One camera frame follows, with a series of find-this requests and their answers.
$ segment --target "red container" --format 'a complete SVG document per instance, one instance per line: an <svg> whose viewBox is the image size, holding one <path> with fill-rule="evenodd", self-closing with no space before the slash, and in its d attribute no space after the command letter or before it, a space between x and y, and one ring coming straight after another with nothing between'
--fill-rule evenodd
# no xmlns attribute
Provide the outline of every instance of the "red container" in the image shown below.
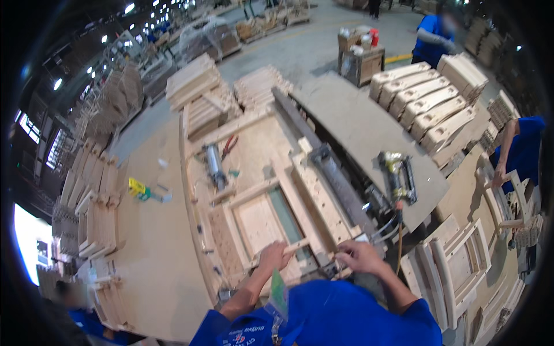
<svg viewBox="0 0 554 346"><path fill-rule="evenodd" d="M371 46L376 47L379 42L379 30L373 28L370 30L371 35Z"/></svg>

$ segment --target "hand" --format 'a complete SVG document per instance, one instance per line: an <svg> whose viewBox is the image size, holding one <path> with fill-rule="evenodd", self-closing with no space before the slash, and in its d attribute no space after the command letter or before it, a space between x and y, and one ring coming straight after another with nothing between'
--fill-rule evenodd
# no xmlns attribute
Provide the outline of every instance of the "hand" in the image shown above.
<svg viewBox="0 0 554 346"><path fill-rule="evenodd" d="M338 245L338 249L341 252L335 258L354 272L378 275L387 266L373 245L366 242L346 240Z"/></svg>
<svg viewBox="0 0 554 346"><path fill-rule="evenodd" d="M449 40L449 39L444 39L443 47L449 53L453 53L456 50L456 44L454 42L452 42L451 40Z"/></svg>
<svg viewBox="0 0 554 346"><path fill-rule="evenodd" d="M279 271L285 268L294 255L294 252L283 254L285 248L286 242L284 241L274 241L266 246L260 253L260 265L258 268L268 272L270 275L273 273L274 268L277 268Z"/></svg>
<svg viewBox="0 0 554 346"><path fill-rule="evenodd" d="M505 164L497 164L496 169L494 170L494 178L491 182L491 186L493 188L500 187L504 185L506 182L506 165Z"/></svg>

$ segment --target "green tag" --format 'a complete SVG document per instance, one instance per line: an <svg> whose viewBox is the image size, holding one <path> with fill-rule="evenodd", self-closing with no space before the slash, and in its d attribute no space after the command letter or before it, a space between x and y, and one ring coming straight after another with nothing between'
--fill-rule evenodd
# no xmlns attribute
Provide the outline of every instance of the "green tag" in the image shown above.
<svg viewBox="0 0 554 346"><path fill-rule="evenodd" d="M277 269L273 269L271 276L271 304L284 320L288 320L289 290Z"/></svg>

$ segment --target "concrete floor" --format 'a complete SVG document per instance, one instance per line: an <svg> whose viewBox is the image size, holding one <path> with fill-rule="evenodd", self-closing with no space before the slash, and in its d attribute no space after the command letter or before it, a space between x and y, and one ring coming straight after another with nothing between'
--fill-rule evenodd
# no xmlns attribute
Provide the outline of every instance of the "concrete floor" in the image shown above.
<svg viewBox="0 0 554 346"><path fill-rule="evenodd" d="M318 77L337 69L337 34L341 27L369 25L379 29L379 43L384 45L386 56L409 54L416 42L416 27L423 15L409 7L395 7L382 11L379 21L366 12L353 11L334 4L331 0L316 0L317 8L311 10L311 22L299 24L280 33L244 45L242 50L218 64L225 81L232 84L242 76L268 64L275 66L284 78L294 84ZM263 9L264 2L253 3L255 13ZM230 23L244 19L241 8L226 13ZM394 68L408 64L400 61L387 65ZM161 99L139 114L121 132L117 142L110 146L110 154L119 156L120 162L148 139L173 115L169 103Z"/></svg>

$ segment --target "face mask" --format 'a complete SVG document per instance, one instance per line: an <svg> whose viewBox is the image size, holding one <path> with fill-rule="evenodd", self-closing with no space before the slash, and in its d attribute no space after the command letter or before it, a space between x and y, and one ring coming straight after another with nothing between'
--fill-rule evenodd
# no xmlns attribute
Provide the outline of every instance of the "face mask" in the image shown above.
<svg viewBox="0 0 554 346"><path fill-rule="evenodd" d="M452 19L450 19L449 17L446 17L443 19L443 23L444 23L444 28L448 31L448 32L456 32L456 30L458 29L457 26L456 26L456 23L454 23L454 21Z"/></svg>

